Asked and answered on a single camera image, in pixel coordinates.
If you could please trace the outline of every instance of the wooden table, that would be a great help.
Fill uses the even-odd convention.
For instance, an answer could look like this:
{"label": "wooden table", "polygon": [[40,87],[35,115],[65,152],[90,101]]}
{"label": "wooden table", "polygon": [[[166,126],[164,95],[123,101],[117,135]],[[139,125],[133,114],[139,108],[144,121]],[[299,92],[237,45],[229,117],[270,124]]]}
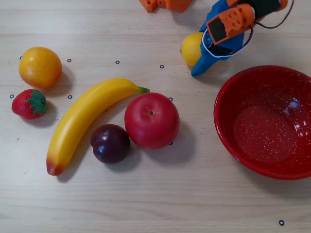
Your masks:
{"label": "wooden table", "polygon": [[[241,70],[274,64],[311,75],[311,3],[296,1],[275,30],[256,27],[244,52],[195,79],[179,47],[199,30],[214,3],[197,0],[184,13],[157,9],[149,14],[138,0],[2,1],[1,233],[311,231],[311,179],[278,181],[244,168],[221,144],[213,122],[220,87]],[[264,23],[275,25],[284,14],[272,14]],[[64,74],[44,91],[48,114],[25,121],[11,112],[10,95],[30,88],[18,74],[18,63],[33,46],[55,51]],[[94,157],[90,135],[106,123],[124,126],[131,98],[102,114],[69,168],[58,178],[49,176],[46,152],[59,120],[86,90],[119,76],[173,98],[181,116],[174,144],[152,152],[134,147],[133,155],[115,166]]]}

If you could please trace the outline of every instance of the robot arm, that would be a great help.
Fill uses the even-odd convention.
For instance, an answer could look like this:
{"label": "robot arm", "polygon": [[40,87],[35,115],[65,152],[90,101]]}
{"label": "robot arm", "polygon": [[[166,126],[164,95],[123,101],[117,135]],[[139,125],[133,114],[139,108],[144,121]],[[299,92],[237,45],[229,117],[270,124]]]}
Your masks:
{"label": "robot arm", "polygon": [[206,23],[214,45],[244,33],[255,26],[255,20],[284,9],[288,0],[226,0],[230,9]]}
{"label": "robot arm", "polygon": [[[192,69],[192,76],[205,73],[217,61],[224,61],[242,51],[251,42],[253,27],[258,24],[265,28],[276,28],[289,15],[292,5],[284,20],[275,27],[266,27],[259,23],[266,15],[286,8],[288,0],[218,0],[207,15],[200,29],[204,32],[201,43],[201,58]],[[250,38],[243,45],[244,33],[252,30]]]}

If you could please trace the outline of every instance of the banana stem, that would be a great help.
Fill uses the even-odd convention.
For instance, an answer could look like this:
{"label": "banana stem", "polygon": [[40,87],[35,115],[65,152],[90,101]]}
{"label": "banana stem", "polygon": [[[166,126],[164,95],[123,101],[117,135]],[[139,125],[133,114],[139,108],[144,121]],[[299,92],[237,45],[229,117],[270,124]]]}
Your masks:
{"label": "banana stem", "polygon": [[144,88],[144,87],[141,87],[141,86],[139,86],[138,88],[140,89],[140,92],[141,92],[142,94],[145,94],[145,93],[149,93],[149,92],[150,92],[150,90],[149,90],[148,88]]}

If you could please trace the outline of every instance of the plum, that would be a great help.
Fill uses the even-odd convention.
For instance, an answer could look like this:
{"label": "plum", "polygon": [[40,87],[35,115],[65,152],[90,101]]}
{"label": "plum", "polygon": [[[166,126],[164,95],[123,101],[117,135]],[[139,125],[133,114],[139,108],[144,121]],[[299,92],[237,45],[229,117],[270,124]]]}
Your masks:
{"label": "plum", "polygon": [[131,142],[126,131],[118,125],[103,125],[91,137],[95,157],[104,164],[116,164],[126,158]]}

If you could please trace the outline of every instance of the banana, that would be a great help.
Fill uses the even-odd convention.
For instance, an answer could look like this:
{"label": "banana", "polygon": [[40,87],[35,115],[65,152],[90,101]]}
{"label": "banana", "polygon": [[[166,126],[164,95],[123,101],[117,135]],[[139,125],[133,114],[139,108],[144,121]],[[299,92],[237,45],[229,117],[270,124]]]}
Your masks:
{"label": "banana", "polygon": [[149,89],[125,78],[106,80],[85,92],[67,111],[57,126],[47,154],[47,171],[58,176],[67,167],[91,123],[109,106]]}

